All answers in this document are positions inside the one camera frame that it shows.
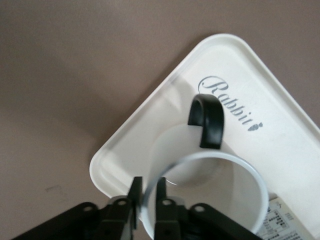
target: brown background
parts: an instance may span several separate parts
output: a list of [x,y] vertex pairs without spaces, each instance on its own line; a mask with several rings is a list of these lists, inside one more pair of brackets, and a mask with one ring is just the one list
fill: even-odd
[[243,38],[319,126],[319,13],[317,0],[2,0],[0,239],[104,206],[93,154],[212,34]]

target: handle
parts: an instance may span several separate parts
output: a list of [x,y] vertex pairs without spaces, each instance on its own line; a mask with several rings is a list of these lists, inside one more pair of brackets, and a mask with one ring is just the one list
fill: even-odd
[[224,133],[224,110],[210,94],[196,95],[191,104],[188,125],[202,126],[200,148],[220,149]]

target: cup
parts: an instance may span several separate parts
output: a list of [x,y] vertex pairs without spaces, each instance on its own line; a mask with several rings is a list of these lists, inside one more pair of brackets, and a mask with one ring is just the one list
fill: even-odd
[[163,132],[151,149],[141,216],[151,238],[155,225],[155,188],[164,176],[168,196],[180,197],[185,206],[206,203],[252,233],[267,214],[268,191],[261,175],[222,142],[220,149],[199,147],[201,126],[176,125]]

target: white label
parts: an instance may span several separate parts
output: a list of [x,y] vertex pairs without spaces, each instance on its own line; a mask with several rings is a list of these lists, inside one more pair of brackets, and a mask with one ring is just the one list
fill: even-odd
[[257,235],[263,240],[315,240],[279,197],[269,202],[268,213]]

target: white tray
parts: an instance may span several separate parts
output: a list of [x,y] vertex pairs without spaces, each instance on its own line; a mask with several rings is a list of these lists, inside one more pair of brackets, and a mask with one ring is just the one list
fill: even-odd
[[320,239],[320,131],[248,44],[230,34],[201,41],[101,147],[90,164],[95,186],[113,197],[127,194],[134,176],[146,180],[153,142],[187,122],[198,93],[219,97],[224,141]]

